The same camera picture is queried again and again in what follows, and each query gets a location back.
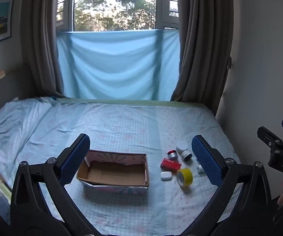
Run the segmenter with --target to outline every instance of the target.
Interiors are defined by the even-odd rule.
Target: light blue bedsheet
[[[12,187],[19,162],[37,164],[57,157],[81,133],[90,136],[92,149],[147,154],[150,186],[145,195],[102,193],[84,187],[76,178],[65,186],[80,211],[102,234],[177,235],[201,212],[216,187],[196,173],[194,159],[182,162],[182,167],[194,174],[188,191],[180,189],[175,176],[168,182],[160,180],[160,163],[177,141],[190,143],[193,136],[201,134],[224,157],[239,162],[205,106],[72,103],[37,98],[13,101],[0,110],[0,174]],[[44,184],[41,187],[52,214],[60,219]],[[237,186],[222,219],[229,216],[239,190]]]

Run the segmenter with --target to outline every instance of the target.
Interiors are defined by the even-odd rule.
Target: white container
[[[186,151],[187,148],[188,148],[188,143],[186,141],[178,141],[175,150],[179,154],[181,154],[182,152]]]
[[[161,172],[161,180],[171,180],[172,179],[172,172],[171,171],[163,171]]]
[[[186,150],[181,153],[181,157],[183,161],[189,161],[191,157],[193,157],[192,152],[189,150]]]
[[[199,174],[205,173],[204,169],[202,168],[202,166],[201,166],[200,164],[197,166],[197,172],[198,172]]]

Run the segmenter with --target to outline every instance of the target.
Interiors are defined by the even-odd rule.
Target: screw
[[[19,166],[20,167],[25,167],[27,165],[27,162],[26,161],[22,161],[21,163],[19,163]]]
[[[56,161],[56,159],[54,157],[51,157],[48,159],[48,163],[52,164]]]
[[[234,160],[232,158],[227,158],[226,162],[230,165],[232,165],[234,163]]]
[[[261,168],[262,167],[262,163],[258,161],[258,162],[256,162],[256,166]]]

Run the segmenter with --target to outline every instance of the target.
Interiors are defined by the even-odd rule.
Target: tree
[[[154,29],[156,0],[78,0],[75,31]]]

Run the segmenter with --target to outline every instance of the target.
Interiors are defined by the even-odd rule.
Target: small jar
[[[175,150],[168,151],[168,159],[170,160],[177,160],[178,154]]]
[[[193,157],[192,152],[189,150],[186,150],[181,153],[181,157],[183,161],[189,161],[191,157]]]
[[[186,141],[178,141],[176,144],[176,151],[181,154],[188,148],[188,143]]]

